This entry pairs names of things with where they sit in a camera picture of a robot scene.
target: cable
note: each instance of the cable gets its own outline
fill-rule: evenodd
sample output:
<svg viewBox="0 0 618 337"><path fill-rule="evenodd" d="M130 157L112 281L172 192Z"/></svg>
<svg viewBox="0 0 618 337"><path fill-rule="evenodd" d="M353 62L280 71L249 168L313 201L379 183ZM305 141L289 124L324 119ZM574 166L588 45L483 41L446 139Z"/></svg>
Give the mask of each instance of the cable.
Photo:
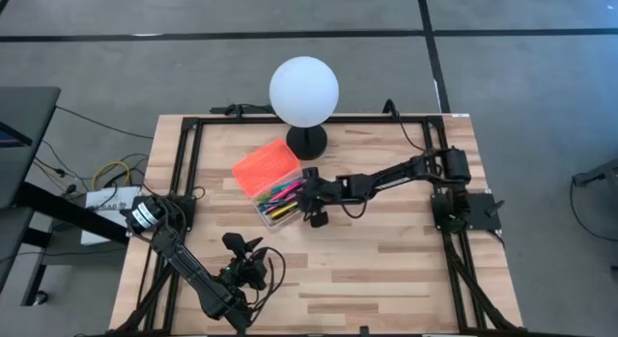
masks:
<svg viewBox="0 0 618 337"><path fill-rule="evenodd" d="M122 161L111 161L111 162L109 162L109 163L105 164L104 166L102 166L102 167L101 167L99 170L97 170L97 172L93 175L93 180L92 180L92 189L93 189L93 190L96 190L98 176L100 175L100 173L101 173L101 172L102 172L105 168L108 168L108 167L114 167L114 166L117 166L117 165L121 165L121 166L125 167L125 169L126 169L126 178L125 178L125 182L124 182L124 184L127 184L127 183L128 183L128 179L129 179L129 176L130 176L130 174L131 174L131 173L130 173L130 169L128 168L128 166L126 165L126 163L124 163L124 162L122 162Z"/></svg>
<svg viewBox="0 0 618 337"><path fill-rule="evenodd" d="M84 182L84 178L80 177L77 173L75 173L74 171L72 171L66 164L65 162L63 162L62 159L60 159L60 157L58 156L58 154L56 154L56 151L54 150L54 148L51 146L51 144L47 143L46 141L42 140L42 143L44 143L47 147L49 147L49 150L51 151L51 153L54 155L54 157L56 157L56 159L58 160L58 162L70 173L72 173L72 177L78 179L81 181L81 184L84 186L84 188L86 189L86 191L88 191L88 186L86 186L86 183Z"/></svg>
<svg viewBox="0 0 618 337"><path fill-rule="evenodd" d="M100 210L101 208L103 208L103 206L104 206L104 205L106 205L106 204L107 204L107 202L111 201L111 200L114 198L114 196L116 196L116 193L117 193L117 192L118 192L118 186L116 185L116 183L114 183L114 192L112 192L111 196L109 196L109 197L105 200L105 202L103 202L103 203L101 203L100 205L98 205L98 207L89 207L89 208L87 208L87 209L88 209L88 210L91 210L91 211L98 211L98 210Z"/></svg>
<svg viewBox="0 0 618 337"><path fill-rule="evenodd" d="M82 119L82 120L86 120L86 121L91 122L91 123L93 123L93 124L95 124L95 125L103 126L103 127L107 128L107 129L115 130L115 131L120 132L120 133L122 133L122 134L131 135L131 136L134 136L134 137L137 137L137 138L144 138L144 139L155 139L155 138L154 138L154 137L152 137L152 136L142 135L142 134L135 134L135 133L128 132L128 131L126 131L126 130L117 129L117 128L114 128L114 127L112 127L112 126L108 126L108 125L106 125L106 124L102 124L102 123L100 123L99 121L95 121L95 120L93 120L93 119L89 119L89 118L87 118L87 117L85 117L85 116L83 116L83 115L77 114L76 112L74 112L74 111L72 111L72 110L68 110L67 108L64 108L64 107L62 107L62 106L58 106L58 105L56 105L56 108L58 108L58 109L60 109L60 110L63 110L63 111L66 111L66 112L68 112L68 113L70 113L70 114L72 114L72 115L74 115L74 116L76 116L76 117L78 117L78 118L80 118L80 119Z"/></svg>
<svg viewBox="0 0 618 337"><path fill-rule="evenodd" d="M287 268L286 259L283 257L283 254L281 254L277 249L271 248L269 246L262 247L256 250L253 254L251 254L251 256L249 256L249 259L251 260L253 257L258 256L260 251L264 251L266 255L268 250L277 254L279 258L281 259L281 263L282 263L281 278L279 279L279 283L277 283L276 286L273 286L274 285L273 284L274 283L274 266L272 265L272 260L268 258L268 265L270 266L270 284L268 286L268 292L266 296L264 296L264 298L262 298L261 300L258 301L258 303L256 303L254 307L255 315L251 319L251 323L249 324L249 326L252 325L258 319L268 299L270 298L272 294L274 294L279 289L279 287L281 287L281 284L283 283L283 280L286 277L286 268Z"/></svg>
<svg viewBox="0 0 618 337"><path fill-rule="evenodd" d="M272 115L275 115L275 116L277 115L277 114L274 113L274 110L271 109L271 105L270 104L255 105L255 104L241 103L241 104L232 104L232 105L240 106L240 107L243 107L243 106L252 107L254 109L260 109L260 110L262 110L262 111L264 111L264 112L266 112L268 114L272 114Z"/></svg>
<svg viewBox="0 0 618 337"><path fill-rule="evenodd" d="M578 176L579 174L573 176L573 179L571 180L571 188L569 190L569 200L571 202L571 211L573 212L573 216L576 218L577 223L584 229L586 230L590 235L598 238L598 239L604 239L604 240L609 240L609 241L618 241L618 239L614 239L614 238L610 238L610 237L605 237L605 236L601 236L598 235L594 232L592 232L588 227L586 227L586 225L583 224L583 222L581 222L581 220L579 219L579 215L577 215L577 211L576 211L576 207L573 203L573 191L574 191L574 187L576 187L576 182L575 182L575 178Z"/></svg>
<svg viewBox="0 0 618 337"><path fill-rule="evenodd" d="M101 250L101 251L90 251L90 252L66 252L66 253L58 253L58 254L48 254L45 251L39 252L39 251L28 251L28 252L23 252L23 253L19 253L16 255L12 255L12 256L8 256L4 259L0 260L0 264L2 264L5 261L8 261L10 259L16 258L18 256L21 255L31 255L31 254L38 254L38 255L44 255L44 256L67 256L67 255L93 255L93 254L103 254L103 253L109 253L109 252L114 252L114 251L121 251L121 250L126 250L126 248L120 248L120 249L111 249L111 250Z"/></svg>
<svg viewBox="0 0 618 337"><path fill-rule="evenodd" d="M202 186L195 186L195 188L193 188L193 192L195 192L196 189L202 189L202 195L200 197L195 197L193 196L193 198L195 198L195 200L201 200L202 198L204 198L204 196L206 196L206 189Z"/></svg>
<svg viewBox="0 0 618 337"><path fill-rule="evenodd" d="M367 210L367 200L365 200L365 203L363 203L363 209L362 211L360 211L360 214L358 215L352 215L350 211L348 211L346 206L343 204L341 205L341 209L343 209L346 215L349 216L350 218L353 218L353 219L361 218L365 214L365 210Z"/></svg>
<svg viewBox="0 0 618 337"><path fill-rule="evenodd" d="M131 167L128 171L129 172L137 172L139 174L141 174L142 176L144 176L144 172L142 172L141 170L139 170L137 167L139 166L139 164L143 161L147 160L147 158L142 158L139 161L137 161L137 163L135 163L135 165L133 165L133 167ZM125 174L125 172L121 172L118 173L117 175L115 175L112 179L110 179L107 183L105 183L105 185L103 187L109 187L111 186L111 184L113 182L115 182L118 178L122 177ZM133 181L131 180L131 175L129 175L129 179L128 179L129 185L134 186Z"/></svg>
<svg viewBox="0 0 618 337"><path fill-rule="evenodd" d="M146 186L146 184L145 184L145 183L142 183L142 186L144 186L144 188L146 188L146 190L147 190L148 192L150 192L151 194L153 194L153 195L155 195L155 196L158 196L158 193L156 193L156 192L152 191L149 187L147 187L147 186Z"/></svg>
<svg viewBox="0 0 618 337"><path fill-rule="evenodd" d="M413 146L414 148L416 148L416 149L418 149L418 150L420 150L420 151L422 151L422 152L424 153L426 150L425 150L425 149L423 149L423 148L421 148L421 147L419 147L418 145L416 145L416 144L412 143L412 141L411 141L411 140L409 139L409 137L407 136L407 132L406 132L406 129L404 128L404 123L402 122L402 119L401 119L401 118L399 118L399 126L401 126L401 127L402 127L402 131L404 132L404 136L406 137L406 139L407 139L407 141L409 142L409 144L410 144L411 146Z"/></svg>
<svg viewBox="0 0 618 337"><path fill-rule="evenodd" d="M254 305L256 303L258 303L258 301L260 300L260 291L258 289L255 290L255 300L251 303L247 303L247 304L251 304Z"/></svg>
<svg viewBox="0 0 618 337"><path fill-rule="evenodd" d="M37 166L39 169L41 169L42 173L45 174L47 176L47 178L56 185L56 187L58 187L61 191L65 192L67 190L67 186L65 185L65 183L63 183L60 179L49 175L47 173L47 171L45 171L45 169L37 162L33 162L33 164L35 166Z"/></svg>
<svg viewBox="0 0 618 337"><path fill-rule="evenodd" d="M139 161L137 161L137 163L135 164L135 166L137 166L139 163L141 163L142 161L147 160L147 159L149 158L149 156L148 156L147 154L133 153L133 154L128 154L128 155L124 156L123 158L119 159L119 161L124 162L124 161L125 161L125 160L127 160L128 158L133 157L133 156L137 156L137 155L144 156L144 158L142 158L142 159L140 159ZM105 174L109 173L112 169L114 169L114 167L108 167L107 169L105 169L104 171L102 171L102 172L99 174L99 176L100 176L100 177L104 176Z"/></svg>
<svg viewBox="0 0 618 337"><path fill-rule="evenodd" d="M83 197L83 196L85 196L85 195L86 195L86 193L80 193L80 194L78 194L78 195L76 195L76 196L72 196L72 197L70 197L70 198L67 198L67 201L69 201L69 202L70 202L70 201L74 201L74 200L76 200L76 199L78 199L78 198L81 198L81 197Z"/></svg>
<svg viewBox="0 0 618 337"><path fill-rule="evenodd" d="M58 168L56 168L56 167L52 167L52 166L50 166L49 164L47 164L47 163L45 163L45 162L41 161L38 157L35 157L35 160L36 160L38 163L40 163L41 165L43 165L43 166L45 166L45 167L47 167L47 168L51 169L52 171L54 171L54 173L56 173L56 174L61 174L61 173L56 172L56 170L60 170L60 169L58 169Z"/></svg>
<svg viewBox="0 0 618 337"><path fill-rule="evenodd" d="M151 263L151 255L153 251L151 247L148 248L148 254L146 254L146 263L144 264L144 272L142 273L142 282L139 284L139 293L137 295L137 303L135 308L139 308L139 303L142 301L142 292L144 291L144 285L146 284L146 273L148 272L149 264Z"/></svg>

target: yellow cable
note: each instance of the yellow cable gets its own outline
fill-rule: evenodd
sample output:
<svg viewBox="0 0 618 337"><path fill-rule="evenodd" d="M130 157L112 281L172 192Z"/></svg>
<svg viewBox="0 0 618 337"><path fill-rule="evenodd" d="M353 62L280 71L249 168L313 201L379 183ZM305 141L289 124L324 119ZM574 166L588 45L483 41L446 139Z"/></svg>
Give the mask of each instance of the yellow cable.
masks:
<svg viewBox="0 0 618 337"><path fill-rule="evenodd" d="M98 176L100 175L100 173L105 170L105 168L110 167L110 166L117 166L117 165L121 165L123 167L125 167L126 170L126 177L125 177L125 184L128 183L128 179L130 177L131 171L130 169L128 169L128 166L126 165L126 163L122 162L122 161L112 161L109 162L107 164L105 164L104 166L102 166L99 170L97 170L97 172L93 175L93 183L92 183L92 189L93 191L96 191L96 186L97 186L97 179Z"/></svg>

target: white spherical lamp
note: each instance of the white spherical lamp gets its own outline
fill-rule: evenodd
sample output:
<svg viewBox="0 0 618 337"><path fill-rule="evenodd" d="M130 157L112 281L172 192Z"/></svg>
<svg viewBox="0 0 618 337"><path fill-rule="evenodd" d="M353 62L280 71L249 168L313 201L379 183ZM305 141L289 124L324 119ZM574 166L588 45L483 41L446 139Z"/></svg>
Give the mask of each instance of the white spherical lamp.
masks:
<svg viewBox="0 0 618 337"><path fill-rule="evenodd" d="M335 111L339 83L326 63L313 57L294 57L279 66L270 79L270 104L277 116L292 125L288 146L300 159L314 159L326 150L320 126Z"/></svg>

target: gray carpet floor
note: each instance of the gray carpet floor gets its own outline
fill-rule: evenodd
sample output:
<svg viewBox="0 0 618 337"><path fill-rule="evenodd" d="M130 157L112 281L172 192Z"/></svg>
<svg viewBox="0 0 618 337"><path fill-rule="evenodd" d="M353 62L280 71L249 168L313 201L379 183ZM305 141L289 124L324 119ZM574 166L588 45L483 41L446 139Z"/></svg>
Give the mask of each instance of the gray carpet floor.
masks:
<svg viewBox="0 0 618 337"><path fill-rule="evenodd" d="M435 29L618 27L618 0L428 0ZM0 35L100 35L332 29L422 29L417 0L10 0ZM618 158L618 37L436 38L451 110L471 114L500 210L523 321L532 330L614 336L618 244L574 219L571 176ZM438 111L424 38L183 42L0 42L0 85L58 86L59 105L152 134L157 116L268 102L270 76L297 55L327 62L340 82L338 112ZM150 142L57 112L45 139L78 174ZM56 164L43 147L39 157ZM40 172L29 181L58 189ZM578 189L595 232L618 238L604 184ZM35 227L49 220L38 216ZM60 251L72 232L54 235ZM32 251L22 246L21 251ZM0 299L0 335L104 331L124 253L52 267L53 297L19 307L36 256L17 259Z"/></svg>

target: black lamp base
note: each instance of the black lamp base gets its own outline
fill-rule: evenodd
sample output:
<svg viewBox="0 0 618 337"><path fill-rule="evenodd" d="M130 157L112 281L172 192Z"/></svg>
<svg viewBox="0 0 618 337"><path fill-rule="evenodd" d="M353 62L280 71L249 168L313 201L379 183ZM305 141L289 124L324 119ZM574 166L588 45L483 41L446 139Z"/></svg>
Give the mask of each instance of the black lamp base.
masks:
<svg viewBox="0 0 618 337"><path fill-rule="evenodd" d="M309 160L320 157L326 151L328 137L322 126L309 128L293 126L288 130L286 142L298 159Z"/></svg>

